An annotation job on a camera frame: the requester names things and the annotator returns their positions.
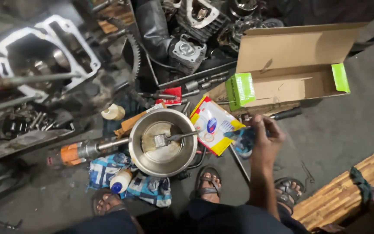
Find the sandal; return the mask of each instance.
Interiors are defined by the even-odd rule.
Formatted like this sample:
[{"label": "sandal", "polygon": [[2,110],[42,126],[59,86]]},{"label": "sandal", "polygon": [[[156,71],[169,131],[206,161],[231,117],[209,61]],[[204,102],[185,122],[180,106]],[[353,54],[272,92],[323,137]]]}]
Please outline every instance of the sandal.
[{"label": "sandal", "polygon": [[[205,173],[210,173],[210,178],[207,178],[204,176]],[[217,196],[220,198],[221,195],[221,187],[218,186],[216,183],[215,179],[213,176],[216,176],[217,179],[220,180],[221,183],[221,176],[217,172],[216,166],[214,165],[207,165],[203,168],[200,169],[198,175],[197,175],[197,180],[196,180],[196,190],[197,190],[197,195],[201,198],[204,194],[209,194],[209,193],[216,193]],[[206,187],[202,188],[203,182],[208,181],[213,184],[214,187]]]},{"label": "sandal", "polygon": [[[291,188],[293,182],[300,187],[300,192]],[[276,192],[276,200],[288,206],[292,215],[294,213],[294,206],[302,195],[301,191],[304,191],[304,185],[297,179],[284,177],[275,181],[275,189],[282,191],[282,193]]]},{"label": "sandal", "polygon": [[[105,194],[110,194],[110,196],[105,201],[103,201],[102,209],[98,210],[97,206],[99,205],[99,201],[103,200],[103,196]],[[93,197],[92,197],[92,205],[93,205],[94,215],[105,215],[105,214],[108,214],[108,213],[113,212],[113,211],[126,209],[125,205],[121,201],[121,204],[111,206],[111,208],[109,210],[106,210],[106,205],[110,204],[110,202],[114,199],[117,199],[117,200],[121,201],[121,198],[119,197],[119,195],[112,194],[112,192],[109,188],[102,188],[102,189],[97,190],[95,192],[95,194],[93,194]]]}]

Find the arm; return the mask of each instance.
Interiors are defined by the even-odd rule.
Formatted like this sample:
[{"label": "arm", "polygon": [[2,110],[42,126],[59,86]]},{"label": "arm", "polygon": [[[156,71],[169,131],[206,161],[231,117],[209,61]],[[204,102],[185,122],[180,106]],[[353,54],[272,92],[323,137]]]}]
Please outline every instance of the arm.
[{"label": "arm", "polygon": [[[266,209],[279,220],[273,181],[273,163],[285,140],[285,134],[275,120],[266,116],[256,115],[253,126],[256,131],[256,140],[250,159],[249,204]],[[266,135],[266,130],[270,133],[269,137]]]}]

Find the finger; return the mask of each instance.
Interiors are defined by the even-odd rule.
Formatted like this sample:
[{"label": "finger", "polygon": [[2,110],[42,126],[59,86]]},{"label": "finger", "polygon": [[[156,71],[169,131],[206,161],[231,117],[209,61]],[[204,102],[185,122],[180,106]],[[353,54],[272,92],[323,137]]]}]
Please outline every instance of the finger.
[{"label": "finger", "polygon": [[281,141],[285,140],[285,133],[283,133],[283,131],[274,119],[268,116],[264,116],[263,122],[265,123],[265,128],[269,131],[271,137]]},{"label": "finger", "polygon": [[263,116],[260,114],[257,114],[253,118],[253,127],[255,128],[256,131],[256,142],[264,142],[268,141],[268,137],[266,136],[266,128],[265,128],[265,123],[263,121]]}]

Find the trousers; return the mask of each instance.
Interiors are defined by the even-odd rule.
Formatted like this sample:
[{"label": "trousers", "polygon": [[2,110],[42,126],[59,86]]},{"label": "trousers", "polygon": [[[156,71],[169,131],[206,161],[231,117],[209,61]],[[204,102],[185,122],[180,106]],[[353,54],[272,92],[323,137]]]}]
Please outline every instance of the trousers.
[{"label": "trousers", "polygon": [[[206,234],[305,234],[309,233],[288,210],[278,205],[280,221],[266,210],[250,205],[230,206],[203,199],[193,199],[188,205],[190,217],[196,221],[194,233]],[[136,227],[127,210],[96,216],[59,231],[60,234],[119,233],[136,234]]]}]

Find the checkered cloth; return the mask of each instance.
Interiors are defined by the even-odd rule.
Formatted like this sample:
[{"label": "checkered cloth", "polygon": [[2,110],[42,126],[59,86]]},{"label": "checkered cloth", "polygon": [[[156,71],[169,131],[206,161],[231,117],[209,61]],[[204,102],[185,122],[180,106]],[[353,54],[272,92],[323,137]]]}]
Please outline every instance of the checkered cloth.
[{"label": "checkered cloth", "polygon": [[100,157],[90,163],[89,188],[101,189],[109,187],[111,179],[121,169],[130,168],[136,174],[127,190],[120,194],[121,198],[138,197],[157,207],[171,205],[171,189],[169,178],[145,175],[134,165],[130,157],[123,153]]}]

